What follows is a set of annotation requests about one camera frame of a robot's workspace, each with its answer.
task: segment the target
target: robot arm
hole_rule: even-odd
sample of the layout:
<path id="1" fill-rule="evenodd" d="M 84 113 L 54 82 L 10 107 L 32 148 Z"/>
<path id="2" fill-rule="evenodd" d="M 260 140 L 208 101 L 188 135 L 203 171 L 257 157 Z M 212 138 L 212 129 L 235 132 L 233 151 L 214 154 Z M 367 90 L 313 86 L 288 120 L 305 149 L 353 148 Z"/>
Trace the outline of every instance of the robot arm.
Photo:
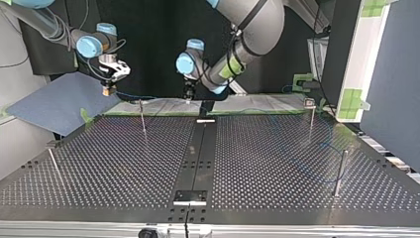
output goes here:
<path id="1" fill-rule="evenodd" d="M 187 50 L 178 57 L 176 67 L 188 81 L 201 81 L 210 91 L 220 94 L 247 64 L 275 47 L 284 27 L 284 6 L 282 0 L 207 2 L 233 24 L 234 36 L 229 50 L 210 67 L 203 59 L 204 43 L 192 39 L 187 43 Z"/>
<path id="2" fill-rule="evenodd" d="M 99 69 L 106 74 L 106 76 L 98 75 L 104 86 L 104 95 L 112 94 L 116 82 L 130 74 L 130 68 L 123 61 L 117 60 L 117 28 L 114 25 L 100 23 L 97 25 L 96 33 L 86 33 L 68 27 L 61 18 L 47 8 L 54 0 L 13 0 L 8 3 L 3 1 L 0 0 L 0 8 L 36 29 L 45 39 L 76 49 L 80 55 L 88 59 L 88 63 L 90 59 L 99 58 Z"/>

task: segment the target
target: vertical post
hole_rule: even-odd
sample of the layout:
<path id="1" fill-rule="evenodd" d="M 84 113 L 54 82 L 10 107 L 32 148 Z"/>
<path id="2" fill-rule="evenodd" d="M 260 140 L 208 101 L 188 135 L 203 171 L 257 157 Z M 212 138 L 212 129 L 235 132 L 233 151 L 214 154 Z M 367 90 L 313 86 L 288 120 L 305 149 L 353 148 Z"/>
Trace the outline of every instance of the vertical post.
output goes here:
<path id="1" fill-rule="evenodd" d="M 311 116 L 311 130 L 314 126 L 314 118 L 315 118 L 315 110 L 316 110 L 316 102 L 313 98 L 305 98 L 303 101 L 303 106 L 305 109 L 312 110 L 312 116 Z"/>
<path id="2" fill-rule="evenodd" d="M 316 107 L 314 107 L 314 108 L 312 109 L 312 117 L 311 117 L 311 130 L 312 130 L 312 127 L 314 126 L 315 109 L 316 109 Z"/>
<path id="3" fill-rule="evenodd" d="M 53 155 L 53 149 L 49 148 L 50 157 L 52 158 L 53 166 L 58 170 L 58 164 L 56 163 L 55 156 Z"/>
<path id="4" fill-rule="evenodd" d="M 334 196 L 336 197 L 339 196 L 339 193 L 340 193 L 341 182 L 343 180 L 344 172 L 346 170 L 346 163 L 347 163 L 348 156 L 349 156 L 349 151 L 347 150 L 343 151 L 342 159 L 340 162 L 339 173 L 337 174 L 336 186 L 334 187 Z"/>
<path id="5" fill-rule="evenodd" d="M 145 124 L 145 116 L 144 116 L 144 108 L 143 108 L 142 99 L 140 99 L 140 115 L 142 116 L 143 132 L 146 132 L 146 124 Z"/>

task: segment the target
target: black cable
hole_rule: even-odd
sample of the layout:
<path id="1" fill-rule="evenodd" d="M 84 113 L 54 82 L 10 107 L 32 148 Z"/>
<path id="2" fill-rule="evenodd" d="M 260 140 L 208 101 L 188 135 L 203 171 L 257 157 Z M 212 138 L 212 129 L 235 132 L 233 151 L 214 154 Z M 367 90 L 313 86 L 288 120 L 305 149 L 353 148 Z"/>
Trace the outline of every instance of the black cable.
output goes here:
<path id="1" fill-rule="evenodd" d="M 228 69 L 231 72 L 231 74 L 233 75 L 233 79 L 229 80 L 228 79 L 228 87 L 230 86 L 230 84 L 232 82 L 234 82 L 236 80 L 236 77 L 239 76 L 239 74 L 237 74 L 231 65 L 231 54 L 234 56 L 235 61 L 240 65 L 241 67 L 241 72 L 243 72 L 245 70 L 245 66 L 242 64 L 241 60 L 238 57 L 238 54 L 236 53 L 236 41 L 238 40 L 238 30 L 236 30 L 235 32 L 233 32 L 233 36 L 231 41 L 229 42 L 229 46 L 228 46 L 228 51 L 226 53 L 226 61 L 227 61 L 227 65 L 228 65 Z"/>
<path id="2" fill-rule="evenodd" d="M 27 55 L 26 58 L 23 61 L 21 61 L 21 62 L 10 64 L 10 65 L 0 65 L 0 68 L 7 68 L 7 67 L 19 66 L 19 65 L 24 64 L 26 61 L 28 61 L 28 59 L 29 59 L 29 56 Z"/>
<path id="3" fill-rule="evenodd" d="M 314 37 L 312 38 L 312 51 L 313 51 L 313 55 L 314 55 L 314 63 L 315 63 L 315 70 L 316 70 L 316 77 L 317 77 L 315 79 L 315 81 L 317 81 L 319 83 L 319 85 L 321 86 L 322 94 L 324 95 L 324 98 L 327 101 L 328 106 L 330 107 L 331 111 L 333 112 L 334 117 L 337 117 L 337 114 L 334 111 L 333 106 L 331 105 L 330 100 L 327 97 L 327 94 L 325 93 L 324 86 L 321 83 L 321 79 L 319 78 L 318 63 L 317 63 L 316 52 L 315 52 L 315 38 L 316 38 L 316 24 L 318 22 L 320 13 L 321 13 L 321 5 L 318 6 L 318 10 L 316 12 L 314 29 L 313 29 L 314 30 Z"/>
<path id="4" fill-rule="evenodd" d="M 185 238 L 189 238 L 189 231 L 188 231 L 189 207 L 190 206 L 188 206 L 188 210 L 187 210 L 186 216 L 185 216 L 185 223 L 184 223 L 184 227 L 185 227 Z"/>

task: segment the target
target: wire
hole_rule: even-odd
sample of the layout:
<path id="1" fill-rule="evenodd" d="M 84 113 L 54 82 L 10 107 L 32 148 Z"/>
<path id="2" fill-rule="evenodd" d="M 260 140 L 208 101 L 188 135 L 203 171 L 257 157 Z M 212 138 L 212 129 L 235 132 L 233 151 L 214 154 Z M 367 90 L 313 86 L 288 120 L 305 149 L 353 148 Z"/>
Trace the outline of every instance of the wire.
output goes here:
<path id="1" fill-rule="evenodd" d="M 85 0 L 85 1 L 86 1 L 86 14 L 84 15 L 83 22 L 81 22 L 80 27 L 78 28 L 79 30 L 83 28 L 84 24 L 86 24 L 87 18 L 89 17 L 89 0 Z"/>
<path id="2" fill-rule="evenodd" d="M 281 88 L 281 92 L 282 93 L 285 93 L 284 89 L 289 88 L 289 87 L 291 88 L 290 93 L 293 92 L 293 85 L 285 85 L 285 86 L 283 86 Z"/>
<path id="3" fill-rule="evenodd" d="M 90 59 L 87 59 L 86 64 L 87 64 L 87 66 L 89 67 L 90 71 L 91 71 L 91 72 L 92 72 L 95 76 L 97 76 L 97 77 L 99 77 L 99 78 L 101 78 L 101 79 L 103 79 L 103 80 L 111 80 L 111 79 L 112 79 L 111 77 L 104 77 L 104 76 L 100 75 L 98 72 L 96 72 L 96 71 L 93 69 L 92 64 L 90 64 Z"/>
<path id="4" fill-rule="evenodd" d="M 121 39 L 117 42 L 117 47 L 112 49 L 111 51 L 107 52 L 107 54 L 114 54 L 116 53 L 118 50 L 120 50 L 123 46 L 125 46 L 127 44 L 127 40 L 126 39 Z"/>
<path id="5" fill-rule="evenodd" d="M 26 58 L 24 60 L 22 60 L 21 62 L 10 64 L 10 65 L 0 65 L 0 68 L 8 68 L 8 67 L 19 66 L 19 65 L 24 64 L 26 61 L 28 61 L 28 59 L 29 59 L 29 56 L 27 55 Z"/>
<path id="6" fill-rule="evenodd" d="M 236 77 L 239 76 L 239 74 L 237 74 L 233 70 L 233 68 L 232 68 L 232 65 L 231 65 L 231 54 L 234 56 L 235 61 L 240 65 L 241 72 L 243 72 L 245 70 L 245 66 L 241 63 L 241 60 L 238 58 L 238 56 L 236 54 L 236 45 L 235 45 L 235 42 L 236 42 L 236 40 L 238 38 L 238 32 L 239 32 L 239 30 L 235 30 L 233 32 L 232 39 L 231 39 L 231 41 L 229 43 L 229 46 L 228 46 L 228 51 L 226 53 L 226 60 L 227 60 L 227 64 L 228 64 L 228 69 L 231 72 L 231 74 L 233 75 L 232 80 L 228 80 L 228 85 L 227 85 L 228 87 L 231 85 L 232 82 L 234 82 L 236 80 Z"/>
<path id="7" fill-rule="evenodd" d="M 315 17 L 314 29 L 313 29 L 313 31 L 314 31 L 314 37 L 312 38 L 312 51 L 313 51 L 313 54 L 314 54 L 315 70 L 316 70 L 316 77 L 317 77 L 316 81 L 321 86 L 322 94 L 324 95 L 324 98 L 327 101 L 327 104 L 329 105 L 331 111 L 333 112 L 334 117 L 337 117 L 337 114 L 334 111 L 333 106 L 331 105 L 331 102 L 330 102 L 330 100 L 327 97 L 327 94 L 325 93 L 324 86 L 322 85 L 321 79 L 319 78 L 318 63 L 317 63 L 316 52 L 315 52 L 315 38 L 316 38 L 316 24 L 318 22 L 318 19 L 319 19 L 320 14 L 321 14 L 321 6 L 318 6 L 318 10 L 316 12 L 316 17 Z"/>

